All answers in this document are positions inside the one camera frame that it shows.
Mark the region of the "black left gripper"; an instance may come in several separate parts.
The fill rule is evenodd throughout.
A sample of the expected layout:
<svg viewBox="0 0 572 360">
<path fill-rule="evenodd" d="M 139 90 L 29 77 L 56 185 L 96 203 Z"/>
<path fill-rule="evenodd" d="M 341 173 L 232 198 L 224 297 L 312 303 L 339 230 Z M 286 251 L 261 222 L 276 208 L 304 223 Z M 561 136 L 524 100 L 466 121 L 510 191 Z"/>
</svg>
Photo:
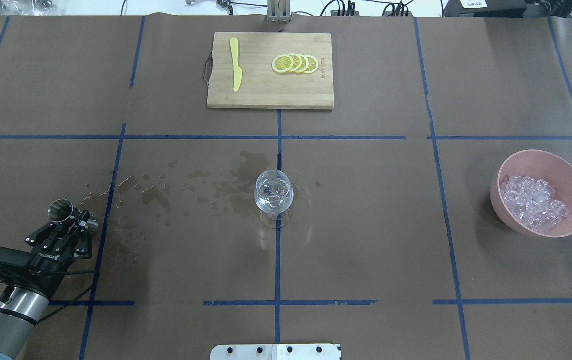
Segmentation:
<svg viewBox="0 0 572 360">
<path fill-rule="evenodd" d="M 28 235 L 24 242 L 32 247 L 28 275 L 12 286 L 54 296 L 70 277 L 91 276 L 89 269 L 71 269 L 76 261 L 92 258 L 92 214 L 83 210 L 75 231 L 62 231 L 63 223 L 50 222 Z"/>
</svg>

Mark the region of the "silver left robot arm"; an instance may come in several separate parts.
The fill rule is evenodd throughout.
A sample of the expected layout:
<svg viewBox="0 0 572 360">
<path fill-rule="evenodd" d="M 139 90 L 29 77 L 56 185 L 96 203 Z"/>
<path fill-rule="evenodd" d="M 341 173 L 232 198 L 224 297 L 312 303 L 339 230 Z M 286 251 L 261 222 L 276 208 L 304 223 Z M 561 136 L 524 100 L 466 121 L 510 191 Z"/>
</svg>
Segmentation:
<svg viewBox="0 0 572 360">
<path fill-rule="evenodd" d="M 71 210 L 25 238 L 30 251 L 0 246 L 0 360 L 14 360 L 76 260 L 92 257 L 98 223 L 90 212 Z"/>
</svg>

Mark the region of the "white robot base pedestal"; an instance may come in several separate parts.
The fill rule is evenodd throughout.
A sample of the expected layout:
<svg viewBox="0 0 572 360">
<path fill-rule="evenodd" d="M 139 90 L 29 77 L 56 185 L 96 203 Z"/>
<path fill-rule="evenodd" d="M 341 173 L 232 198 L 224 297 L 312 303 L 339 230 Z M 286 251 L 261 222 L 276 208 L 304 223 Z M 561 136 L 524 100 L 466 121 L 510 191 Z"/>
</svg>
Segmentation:
<svg viewBox="0 0 572 360">
<path fill-rule="evenodd" d="M 212 360 L 341 360 L 338 344 L 295 343 L 295 344 L 222 344 L 215 346 Z"/>
</svg>

